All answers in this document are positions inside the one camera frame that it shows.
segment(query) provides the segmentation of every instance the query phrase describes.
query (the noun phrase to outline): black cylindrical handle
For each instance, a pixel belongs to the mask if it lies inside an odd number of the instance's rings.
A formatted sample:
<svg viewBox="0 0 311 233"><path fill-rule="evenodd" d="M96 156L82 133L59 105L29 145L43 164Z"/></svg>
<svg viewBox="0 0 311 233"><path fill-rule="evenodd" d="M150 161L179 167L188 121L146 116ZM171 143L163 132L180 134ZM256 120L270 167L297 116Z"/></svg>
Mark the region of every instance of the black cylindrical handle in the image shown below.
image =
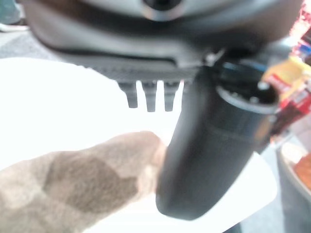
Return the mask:
<svg viewBox="0 0 311 233"><path fill-rule="evenodd" d="M268 136L278 97L267 83L215 83L203 68L183 101L156 193L158 210L192 220L213 207Z"/></svg>

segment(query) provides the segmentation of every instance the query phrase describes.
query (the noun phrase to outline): white surface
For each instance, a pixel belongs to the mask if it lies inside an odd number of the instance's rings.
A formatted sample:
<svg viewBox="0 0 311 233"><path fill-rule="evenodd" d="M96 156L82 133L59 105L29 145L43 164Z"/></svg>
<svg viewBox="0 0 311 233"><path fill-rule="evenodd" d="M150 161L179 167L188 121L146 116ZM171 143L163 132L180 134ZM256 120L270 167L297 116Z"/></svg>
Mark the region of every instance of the white surface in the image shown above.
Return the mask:
<svg viewBox="0 0 311 233"><path fill-rule="evenodd" d="M151 130L166 143L179 111L163 112L163 83L157 113L146 113L139 87L139 110L129 110L117 84L74 65L35 59L0 60L0 169L55 150L79 150L120 133ZM254 154L226 195L202 218L187 222L157 212L153 196L101 221L88 233L191 231L221 233L276 196L268 165Z"/></svg>

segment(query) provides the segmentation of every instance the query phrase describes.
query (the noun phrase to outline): hand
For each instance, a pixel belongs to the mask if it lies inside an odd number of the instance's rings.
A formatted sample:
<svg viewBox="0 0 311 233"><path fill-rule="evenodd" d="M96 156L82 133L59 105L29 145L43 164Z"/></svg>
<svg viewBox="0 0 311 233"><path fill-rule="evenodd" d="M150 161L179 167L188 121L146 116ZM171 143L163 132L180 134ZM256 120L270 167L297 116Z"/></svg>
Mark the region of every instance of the hand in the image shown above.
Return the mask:
<svg viewBox="0 0 311 233"><path fill-rule="evenodd" d="M15 164L0 172L0 232L82 232L154 191L165 151L140 132Z"/></svg>

